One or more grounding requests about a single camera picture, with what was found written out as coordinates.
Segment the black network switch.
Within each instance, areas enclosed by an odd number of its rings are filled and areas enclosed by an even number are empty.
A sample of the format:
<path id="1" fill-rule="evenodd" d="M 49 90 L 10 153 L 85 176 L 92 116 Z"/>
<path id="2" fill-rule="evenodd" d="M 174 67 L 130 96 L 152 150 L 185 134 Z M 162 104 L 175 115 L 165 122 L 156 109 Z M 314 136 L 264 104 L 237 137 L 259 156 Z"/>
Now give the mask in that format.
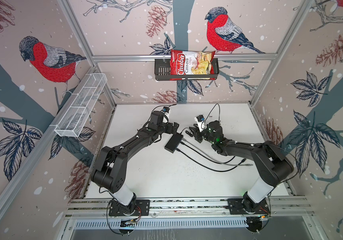
<path id="1" fill-rule="evenodd" d="M 171 136 L 169 141 L 164 146 L 164 149 L 167 150 L 170 153 L 174 153 L 178 147 L 178 145 L 181 143 L 183 139 L 183 135 L 179 133 L 175 133 Z"/>

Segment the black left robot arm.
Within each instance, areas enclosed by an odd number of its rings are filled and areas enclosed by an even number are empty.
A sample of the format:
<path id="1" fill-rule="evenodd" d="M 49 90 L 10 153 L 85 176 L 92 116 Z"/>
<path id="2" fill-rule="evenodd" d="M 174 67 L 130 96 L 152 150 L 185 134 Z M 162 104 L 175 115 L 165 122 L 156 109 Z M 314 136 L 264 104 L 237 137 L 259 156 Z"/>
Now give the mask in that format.
<path id="1" fill-rule="evenodd" d="M 97 156 L 90 180 L 105 189 L 125 215 L 136 211 L 136 195 L 125 184 L 127 163 L 140 150 L 159 142 L 162 134 L 177 132 L 179 124 L 169 122 L 169 112 L 170 106 L 153 110 L 132 138 L 113 148 L 103 147 Z"/>

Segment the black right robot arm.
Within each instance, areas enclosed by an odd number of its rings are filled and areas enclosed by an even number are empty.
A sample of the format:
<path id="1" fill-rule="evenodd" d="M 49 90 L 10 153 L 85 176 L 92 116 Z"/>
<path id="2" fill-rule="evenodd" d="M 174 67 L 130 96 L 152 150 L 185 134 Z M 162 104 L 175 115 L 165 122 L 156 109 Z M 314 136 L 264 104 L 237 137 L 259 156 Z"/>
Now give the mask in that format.
<path id="1" fill-rule="evenodd" d="M 256 213 L 266 197 L 294 171 L 292 163 L 273 142 L 251 144 L 227 139 L 219 121 L 210 122 L 203 130 L 200 130 L 198 124 L 194 124 L 185 133 L 199 143 L 203 140 L 209 142 L 219 155 L 240 157 L 254 162 L 259 177 L 243 195 L 242 201 L 243 209 L 249 214 Z"/>

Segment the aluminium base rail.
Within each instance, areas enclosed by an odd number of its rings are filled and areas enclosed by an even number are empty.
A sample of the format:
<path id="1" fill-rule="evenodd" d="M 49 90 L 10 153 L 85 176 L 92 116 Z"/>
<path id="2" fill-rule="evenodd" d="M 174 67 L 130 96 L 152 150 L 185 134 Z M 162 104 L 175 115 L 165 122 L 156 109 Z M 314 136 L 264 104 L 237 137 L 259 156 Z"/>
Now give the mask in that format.
<path id="1" fill-rule="evenodd" d="M 73 200 L 64 213 L 66 219 L 102 219 L 110 212 L 114 217 L 134 218 L 193 218 L 193 217 L 247 217 L 238 197 L 215 198 L 149 198 L 138 199 L 134 213 L 122 213 L 110 199 Z M 257 208 L 254 216 L 286 217 L 314 216 L 308 200 L 302 196 L 272 196 Z"/>

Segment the red cassava chips bag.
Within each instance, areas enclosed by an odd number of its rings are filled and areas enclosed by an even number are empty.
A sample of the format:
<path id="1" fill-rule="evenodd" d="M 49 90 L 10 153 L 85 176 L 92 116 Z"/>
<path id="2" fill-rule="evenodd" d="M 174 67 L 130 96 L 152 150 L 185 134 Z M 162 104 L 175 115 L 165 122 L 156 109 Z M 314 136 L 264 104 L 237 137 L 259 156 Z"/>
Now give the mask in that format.
<path id="1" fill-rule="evenodd" d="M 177 63 L 182 67 L 192 68 L 194 74 L 209 74 L 215 52 L 170 51 L 170 66 L 175 68 Z"/>

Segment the white mesh wall shelf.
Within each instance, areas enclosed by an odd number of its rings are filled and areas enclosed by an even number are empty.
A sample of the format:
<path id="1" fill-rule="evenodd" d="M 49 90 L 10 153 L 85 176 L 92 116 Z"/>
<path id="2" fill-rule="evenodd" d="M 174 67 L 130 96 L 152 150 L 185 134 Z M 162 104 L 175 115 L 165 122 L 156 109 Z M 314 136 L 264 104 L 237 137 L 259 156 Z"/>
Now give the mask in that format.
<path id="1" fill-rule="evenodd" d="M 80 91 L 75 94 L 75 99 L 54 130 L 60 137 L 78 138 L 80 136 L 88 116 L 107 82 L 105 74 L 102 73 L 92 73 L 86 77 Z"/>

